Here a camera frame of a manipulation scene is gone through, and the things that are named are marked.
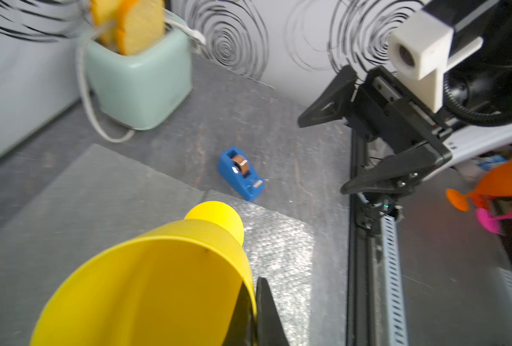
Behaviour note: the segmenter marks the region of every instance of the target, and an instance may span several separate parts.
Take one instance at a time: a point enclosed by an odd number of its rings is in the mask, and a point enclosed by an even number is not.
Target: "black swirl pattern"
[[[0,34],[28,42],[54,43],[77,37],[88,12],[81,0],[0,0]]]
[[[387,38],[422,6],[421,0],[338,0],[327,48],[335,72],[347,64],[361,80],[378,65],[394,72],[387,57]]]
[[[269,35],[251,0],[185,0],[181,17],[206,36],[206,59],[261,79],[269,60]]]
[[[316,35],[319,24],[314,20],[316,11],[323,6],[322,0],[299,0],[287,16],[283,28],[283,41],[288,56],[296,65],[306,71],[331,70],[327,56],[327,41],[312,41],[309,36]]]

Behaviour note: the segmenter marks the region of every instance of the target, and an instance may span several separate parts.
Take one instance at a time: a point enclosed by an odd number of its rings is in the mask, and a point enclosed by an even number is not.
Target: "blue tape dispenser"
[[[265,187],[264,180],[237,147],[231,147],[219,156],[218,172],[248,202],[252,202]]]

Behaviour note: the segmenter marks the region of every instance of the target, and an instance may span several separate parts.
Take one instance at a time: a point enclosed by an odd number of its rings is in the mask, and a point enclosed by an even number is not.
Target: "wall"
[[[346,64],[361,80],[379,64],[392,70],[387,37],[423,4],[420,0],[172,0],[172,10],[206,36],[206,58],[309,105]]]
[[[0,155],[79,98],[80,0],[0,0]]]

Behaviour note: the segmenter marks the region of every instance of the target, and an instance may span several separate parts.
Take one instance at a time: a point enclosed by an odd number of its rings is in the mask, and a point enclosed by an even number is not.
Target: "pink object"
[[[486,228],[489,232],[493,233],[500,233],[500,227],[498,225],[499,220],[504,219],[512,219],[512,211],[510,211],[506,215],[501,215],[499,217],[493,217],[491,214],[488,213],[486,209],[483,208],[477,208],[477,219],[483,225],[484,228]]]

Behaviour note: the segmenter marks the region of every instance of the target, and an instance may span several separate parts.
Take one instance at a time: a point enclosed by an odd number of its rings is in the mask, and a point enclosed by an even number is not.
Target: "tape roll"
[[[246,172],[250,169],[248,165],[248,160],[244,158],[242,155],[235,155],[232,158],[232,161],[235,163],[235,166],[240,171],[240,174],[245,175]]]

